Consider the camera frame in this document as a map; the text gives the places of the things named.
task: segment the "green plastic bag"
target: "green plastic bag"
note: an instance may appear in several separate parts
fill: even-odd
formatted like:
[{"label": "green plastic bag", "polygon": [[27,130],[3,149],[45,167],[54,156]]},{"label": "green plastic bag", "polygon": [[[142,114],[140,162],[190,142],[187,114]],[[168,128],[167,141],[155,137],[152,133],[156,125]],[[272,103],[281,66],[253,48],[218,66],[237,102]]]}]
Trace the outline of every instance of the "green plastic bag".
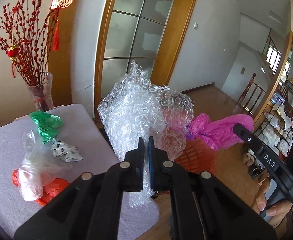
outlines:
[{"label": "green plastic bag", "polygon": [[48,143],[59,134],[56,130],[62,124],[59,116],[41,111],[30,113],[29,116],[37,124],[43,143]]}]

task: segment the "metal screw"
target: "metal screw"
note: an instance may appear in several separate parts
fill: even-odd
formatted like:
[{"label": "metal screw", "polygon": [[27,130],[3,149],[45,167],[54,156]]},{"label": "metal screw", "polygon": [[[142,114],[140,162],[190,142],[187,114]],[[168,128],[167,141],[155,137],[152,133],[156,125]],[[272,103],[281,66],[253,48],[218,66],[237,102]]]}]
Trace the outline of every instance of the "metal screw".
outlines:
[{"label": "metal screw", "polygon": [[130,163],[129,162],[121,162],[120,167],[123,169],[128,168],[128,167],[130,167]]},{"label": "metal screw", "polygon": [[165,161],[163,163],[163,166],[166,168],[171,168],[173,166],[173,162],[172,161]]},{"label": "metal screw", "polygon": [[86,172],[82,174],[82,179],[83,180],[89,180],[92,178],[92,174],[90,172]]},{"label": "metal screw", "polygon": [[201,177],[204,179],[209,179],[209,178],[211,178],[211,173],[208,171],[204,171],[201,173]]}]

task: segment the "fingernail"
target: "fingernail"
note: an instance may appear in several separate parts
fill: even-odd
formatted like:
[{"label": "fingernail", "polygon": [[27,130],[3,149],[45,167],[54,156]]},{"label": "fingernail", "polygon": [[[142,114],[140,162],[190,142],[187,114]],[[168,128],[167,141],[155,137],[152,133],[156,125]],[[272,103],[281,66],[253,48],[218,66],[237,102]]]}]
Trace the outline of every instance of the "fingernail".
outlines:
[{"label": "fingernail", "polygon": [[267,216],[273,216],[275,213],[277,212],[277,208],[276,207],[271,207],[267,210],[266,215]]},{"label": "fingernail", "polygon": [[266,206],[264,205],[264,203],[259,203],[258,204],[258,208],[259,208],[260,211],[263,211],[265,209],[265,207]]}]

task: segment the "gray tablecloth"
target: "gray tablecloth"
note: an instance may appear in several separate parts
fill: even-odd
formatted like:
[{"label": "gray tablecloth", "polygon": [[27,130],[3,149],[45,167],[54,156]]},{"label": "gray tablecloth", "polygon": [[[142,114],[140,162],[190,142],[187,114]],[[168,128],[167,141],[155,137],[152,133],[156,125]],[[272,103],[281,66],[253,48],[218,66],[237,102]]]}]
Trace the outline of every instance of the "gray tablecloth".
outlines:
[{"label": "gray tablecloth", "polygon": [[[73,163],[72,170],[63,179],[72,182],[86,171],[99,174],[119,162],[82,105],[63,106],[49,112],[63,120],[59,138],[77,146],[84,158]],[[11,237],[41,208],[36,202],[24,201],[18,188],[12,184],[12,172],[21,166],[25,155],[21,137],[30,130],[36,130],[36,125],[29,117],[0,128],[0,225]],[[154,201],[148,208],[130,208],[128,194],[124,193],[118,239],[137,238],[149,230],[158,218],[159,211]]]}]

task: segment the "human hand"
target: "human hand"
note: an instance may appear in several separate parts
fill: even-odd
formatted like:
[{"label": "human hand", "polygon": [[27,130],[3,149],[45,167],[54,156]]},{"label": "human hand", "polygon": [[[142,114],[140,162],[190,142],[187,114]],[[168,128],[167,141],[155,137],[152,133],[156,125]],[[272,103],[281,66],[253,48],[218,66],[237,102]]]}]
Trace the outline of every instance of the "human hand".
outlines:
[{"label": "human hand", "polygon": [[[267,200],[265,197],[265,193],[268,191],[270,187],[269,178],[265,179],[262,182],[261,187],[259,188],[258,193],[256,194],[251,208],[260,215],[260,212],[263,211],[267,205]],[[267,216],[272,217],[269,220],[269,225],[276,228],[283,218],[287,215],[292,207],[292,203],[288,200],[280,201],[279,203],[274,204],[271,208],[269,208],[266,212]]]}]

